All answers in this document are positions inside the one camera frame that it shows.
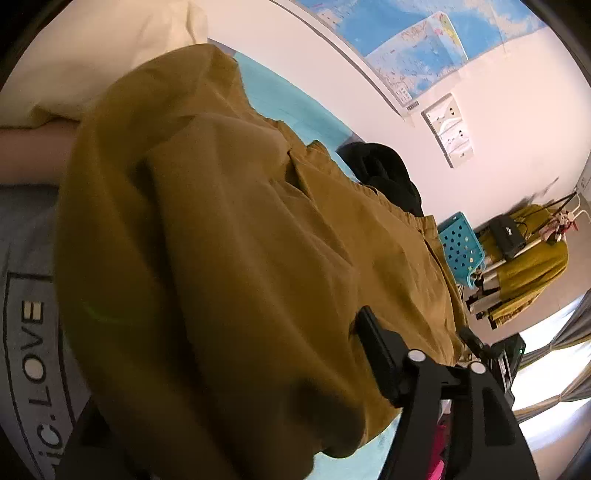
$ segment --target person's skin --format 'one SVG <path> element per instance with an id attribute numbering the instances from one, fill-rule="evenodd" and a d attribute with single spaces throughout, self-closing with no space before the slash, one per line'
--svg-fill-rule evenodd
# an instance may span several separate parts
<path id="1" fill-rule="evenodd" d="M 35 129 L 0 128 L 0 185 L 59 185 L 77 127 L 55 120 Z"/>

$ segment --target gray curtain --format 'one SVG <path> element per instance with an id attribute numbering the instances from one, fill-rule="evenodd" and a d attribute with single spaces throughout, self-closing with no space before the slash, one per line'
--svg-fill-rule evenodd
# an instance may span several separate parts
<path id="1" fill-rule="evenodd" d="M 577 401 L 584 398 L 591 398 L 591 362 L 587 364 L 580 375 L 575 378 L 560 395 L 541 401 L 531 407 L 517 410 L 514 412 L 515 418 L 519 423 L 522 423 L 551 409 L 561 402 Z"/>
<path id="2" fill-rule="evenodd" d="M 583 300 L 573 312 L 571 318 L 552 341 L 542 348 L 526 353 L 521 359 L 519 369 L 525 368 L 540 358 L 548 355 L 552 350 L 560 350 L 578 345 L 591 339 L 591 290 L 587 291 Z"/>

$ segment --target teal basket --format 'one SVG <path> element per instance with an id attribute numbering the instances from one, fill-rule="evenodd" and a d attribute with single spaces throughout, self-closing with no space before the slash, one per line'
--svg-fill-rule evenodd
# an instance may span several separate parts
<path id="1" fill-rule="evenodd" d="M 462 212 L 439 225 L 439 240 L 456 282 L 474 288 L 474 270 L 484 262 L 484 250 Z"/>

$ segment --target map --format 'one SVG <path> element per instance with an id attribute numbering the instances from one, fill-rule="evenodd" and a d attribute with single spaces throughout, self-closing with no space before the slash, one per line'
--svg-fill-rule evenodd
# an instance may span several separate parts
<path id="1" fill-rule="evenodd" d="M 519 0 L 300 0 L 402 105 L 481 54 L 542 28 Z"/>

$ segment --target wall socket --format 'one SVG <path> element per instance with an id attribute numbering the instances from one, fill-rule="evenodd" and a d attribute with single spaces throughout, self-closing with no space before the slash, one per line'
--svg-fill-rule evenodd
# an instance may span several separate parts
<path id="1" fill-rule="evenodd" d="M 437 138 L 451 168 L 458 168 L 473 157 L 467 125 L 451 93 L 427 108 L 423 118 Z"/>

